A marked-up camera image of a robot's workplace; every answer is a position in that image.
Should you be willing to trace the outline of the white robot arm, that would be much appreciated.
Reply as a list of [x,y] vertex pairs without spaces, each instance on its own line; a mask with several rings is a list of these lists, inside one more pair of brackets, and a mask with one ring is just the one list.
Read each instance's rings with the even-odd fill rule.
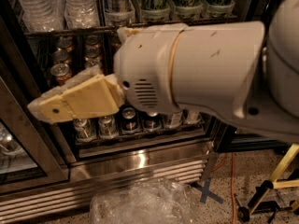
[[122,27],[114,72],[83,70],[32,101],[47,123],[191,109],[251,133],[299,141],[299,0],[260,21]]

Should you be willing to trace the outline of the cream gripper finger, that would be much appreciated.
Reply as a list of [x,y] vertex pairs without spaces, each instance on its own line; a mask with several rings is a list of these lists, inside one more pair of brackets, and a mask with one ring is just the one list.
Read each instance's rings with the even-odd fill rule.
[[63,86],[44,92],[27,107],[36,119],[52,124],[113,115],[124,101],[117,77],[105,76],[93,66],[69,78]]

